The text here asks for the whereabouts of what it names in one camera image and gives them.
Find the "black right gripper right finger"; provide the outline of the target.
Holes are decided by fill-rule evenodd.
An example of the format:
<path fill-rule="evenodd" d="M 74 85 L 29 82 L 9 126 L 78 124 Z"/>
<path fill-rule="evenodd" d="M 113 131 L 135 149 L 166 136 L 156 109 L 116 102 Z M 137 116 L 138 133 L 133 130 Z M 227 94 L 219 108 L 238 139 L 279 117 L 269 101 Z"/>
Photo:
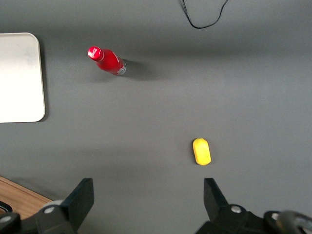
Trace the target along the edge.
<path fill-rule="evenodd" d="M 204 206 L 209 217 L 198 234 L 263 234 L 263 219 L 229 204 L 213 178 L 204 179 Z"/>

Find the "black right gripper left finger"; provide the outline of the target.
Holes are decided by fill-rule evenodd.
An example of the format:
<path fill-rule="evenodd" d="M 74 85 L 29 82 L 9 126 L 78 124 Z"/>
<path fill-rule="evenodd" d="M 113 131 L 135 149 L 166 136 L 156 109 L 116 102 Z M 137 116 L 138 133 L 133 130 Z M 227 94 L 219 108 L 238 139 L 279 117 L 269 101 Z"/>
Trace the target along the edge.
<path fill-rule="evenodd" d="M 94 204 L 91 178 L 84 178 L 61 202 L 50 202 L 36 215 L 39 234 L 76 234 Z"/>

